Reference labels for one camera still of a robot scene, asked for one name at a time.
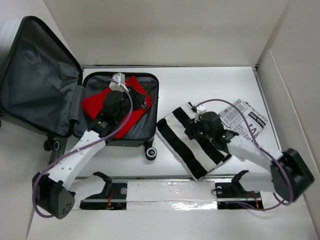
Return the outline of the newspaper print cloth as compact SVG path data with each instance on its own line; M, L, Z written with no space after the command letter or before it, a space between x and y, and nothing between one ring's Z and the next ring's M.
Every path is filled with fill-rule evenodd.
M253 133L253 137L256 139L261 131L266 127L269 120L254 109L247 101L240 98L235 101L233 105L235 105L244 115L249 128ZM240 136L252 141L252 136L243 117L234 107L228 106L219 113L219 116L227 129L237 132Z

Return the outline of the black white striped towel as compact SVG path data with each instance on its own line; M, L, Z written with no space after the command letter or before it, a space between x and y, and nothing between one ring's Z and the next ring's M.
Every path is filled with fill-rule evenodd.
M198 181L223 165L231 155L217 150L204 137L189 139L185 130L195 116L192 104L187 102L157 122L156 134L187 173Z

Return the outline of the red shorts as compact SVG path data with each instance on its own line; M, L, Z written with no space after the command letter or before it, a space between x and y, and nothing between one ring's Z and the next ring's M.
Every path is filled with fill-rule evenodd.
M74 128L74 134L82 136L84 132L93 130L100 138L111 144L140 146L153 139L156 133L159 81L147 74L129 74L125 76L125 86L131 108L122 122L109 122L100 116L103 101L112 90L109 88L112 72L96 72L85 78L85 98L81 102L81 119ZM147 108L133 109L133 100L129 94L129 86L146 95Z

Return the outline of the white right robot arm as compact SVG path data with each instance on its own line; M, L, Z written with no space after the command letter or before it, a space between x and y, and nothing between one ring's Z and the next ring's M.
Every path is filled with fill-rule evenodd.
M283 200L295 202L315 181L315 178L298 151L265 150L237 132L225 129L220 117L213 111L196 115L185 129L189 139L200 137L219 151L248 160L265 172L247 169L236 174L231 182L231 191L237 197L247 192L270 192Z

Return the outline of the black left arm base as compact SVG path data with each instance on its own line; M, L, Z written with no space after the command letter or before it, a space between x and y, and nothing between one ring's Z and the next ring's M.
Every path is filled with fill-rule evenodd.
M100 192L81 200L79 205L81 210L115 211L127 209L128 184L126 182L113 183L111 177L99 171L94 172L92 176L102 180L103 188Z

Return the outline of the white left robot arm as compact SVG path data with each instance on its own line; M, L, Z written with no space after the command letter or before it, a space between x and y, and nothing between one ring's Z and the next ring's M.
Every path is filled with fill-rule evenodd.
M73 187L80 171L109 142L126 139L154 105L139 82L118 83L81 101L89 118L77 144L32 179L32 206L42 218L63 219L80 200Z

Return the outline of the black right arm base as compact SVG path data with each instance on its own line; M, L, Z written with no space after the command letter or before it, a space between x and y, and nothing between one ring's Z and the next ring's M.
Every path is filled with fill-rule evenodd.
M261 193L246 191L240 184L240 179L248 173L242 170L230 182L216 182L211 194L217 198L218 210L263 210Z

